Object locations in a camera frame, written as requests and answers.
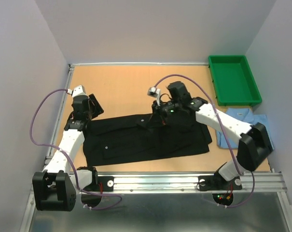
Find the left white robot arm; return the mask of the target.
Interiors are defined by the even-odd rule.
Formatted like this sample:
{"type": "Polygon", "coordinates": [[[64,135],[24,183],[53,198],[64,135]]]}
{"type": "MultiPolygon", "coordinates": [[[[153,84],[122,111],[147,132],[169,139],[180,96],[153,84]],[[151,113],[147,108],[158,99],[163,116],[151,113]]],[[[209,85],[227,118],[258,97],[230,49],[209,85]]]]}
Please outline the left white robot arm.
{"type": "Polygon", "coordinates": [[[104,111],[93,94],[87,95],[84,87],[65,89],[72,96],[71,112],[58,146],[50,145],[55,153],[41,172],[32,178],[36,208],[39,211],[71,211],[76,196],[84,188],[101,188],[94,167],[75,168],[73,161],[84,143],[90,121],[104,111]]]}

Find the black long sleeve shirt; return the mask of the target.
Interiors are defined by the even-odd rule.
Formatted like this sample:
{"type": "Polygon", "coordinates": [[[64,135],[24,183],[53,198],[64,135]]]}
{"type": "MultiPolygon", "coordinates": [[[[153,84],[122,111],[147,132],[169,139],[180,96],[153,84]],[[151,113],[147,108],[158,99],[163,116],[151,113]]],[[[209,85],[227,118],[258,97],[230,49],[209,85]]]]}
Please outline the black long sleeve shirt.
{"type": "Polygon", "coordinates": [[[146,127],[150,114],[130,115],[90,123],[83,143],[88,166],[123,164],[200,155],[212,143],[206,125],[146,127]]]}

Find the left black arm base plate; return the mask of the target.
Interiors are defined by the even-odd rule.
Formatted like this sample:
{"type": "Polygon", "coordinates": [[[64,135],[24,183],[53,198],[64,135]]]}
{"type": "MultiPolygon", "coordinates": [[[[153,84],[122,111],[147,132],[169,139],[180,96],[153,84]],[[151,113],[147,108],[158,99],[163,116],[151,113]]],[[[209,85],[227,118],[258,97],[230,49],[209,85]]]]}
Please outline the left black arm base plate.
{"type": "Polygon", "coordinates": [[[103,191],[113,192],[114,177],[113,176],[99,176],[97,181],[92,181],[91,184],[87,185],[84,190],[86,191],[103,191]]]}

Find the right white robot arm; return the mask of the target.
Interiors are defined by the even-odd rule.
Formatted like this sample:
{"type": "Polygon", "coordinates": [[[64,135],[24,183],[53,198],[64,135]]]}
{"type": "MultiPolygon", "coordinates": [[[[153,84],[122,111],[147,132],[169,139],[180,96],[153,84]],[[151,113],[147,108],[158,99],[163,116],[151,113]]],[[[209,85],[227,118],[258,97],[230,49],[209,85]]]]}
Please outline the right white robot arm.
{"type": "Polygon", "coordinates": [[[148,90],[148,95],[155,98],[152,108],[156,122],[184,126],[194,120],[222,132],[237,145],[237,155],[216,171],[213,177],[216,187],[223,189],[240,174],[255,171],[272,153],[273,147],[264,124],[240,121],[203,98],[191,97],[180,81],[169,84],[167,88],[170,92],[168,102],[160,100],[160,89],[151,87],[148,90]]]}

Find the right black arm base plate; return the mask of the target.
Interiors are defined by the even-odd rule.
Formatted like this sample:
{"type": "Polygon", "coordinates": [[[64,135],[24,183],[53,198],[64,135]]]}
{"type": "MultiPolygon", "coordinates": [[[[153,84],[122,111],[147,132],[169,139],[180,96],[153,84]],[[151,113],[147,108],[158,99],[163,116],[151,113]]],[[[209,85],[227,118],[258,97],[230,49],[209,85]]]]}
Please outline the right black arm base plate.
{"type": "Polygon", "coordinates": [[[242,184],[239,176],[226,181],[221,176],[203,175],[198,177],[196,188],[199,191],[242,190],[242,184]]]}

